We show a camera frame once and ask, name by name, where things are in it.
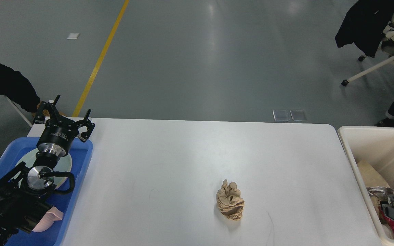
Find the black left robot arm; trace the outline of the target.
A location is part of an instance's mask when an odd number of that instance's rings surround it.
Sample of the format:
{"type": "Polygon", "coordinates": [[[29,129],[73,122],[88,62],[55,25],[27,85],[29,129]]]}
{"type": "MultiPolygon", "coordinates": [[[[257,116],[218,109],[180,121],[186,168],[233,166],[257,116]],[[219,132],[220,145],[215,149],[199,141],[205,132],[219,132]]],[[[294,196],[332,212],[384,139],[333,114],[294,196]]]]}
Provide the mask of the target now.
{"type": "Polygon", "coordinates": [[[60,96],[35,115],[40,137],[11,142],[0,158],[0,246],[58,246],[71,219],[92,157],[91,110],[62,116],[60,96]]]}

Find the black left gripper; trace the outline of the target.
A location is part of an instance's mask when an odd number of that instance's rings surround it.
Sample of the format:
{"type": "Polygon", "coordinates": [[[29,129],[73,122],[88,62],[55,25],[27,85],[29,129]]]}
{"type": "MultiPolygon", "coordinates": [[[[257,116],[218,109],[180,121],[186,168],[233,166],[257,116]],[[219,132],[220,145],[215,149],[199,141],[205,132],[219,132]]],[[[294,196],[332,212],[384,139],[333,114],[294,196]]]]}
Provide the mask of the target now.
{"type": "MultiPolygon", "coordinates": [[[[57,120],[59,123],[64,117],[64,114],[61,114],[56,108],[60,97],[61,95],[57,95],[52,102],[40,102],[33,117],[33,124],[48,125],[50,124],[49,120],[54,122],[57,120]]],[[[67,156],[75,138],[78,138],[81,142],[86,142],[91,137],[95,123],[91,121],[90,114],[91,109],[88,109],[85,116],[81,120],[73,122],[69,129],[59,126],[47,126],[37,143],[38,150],[53,154],[59,158],[67,156]]]]}

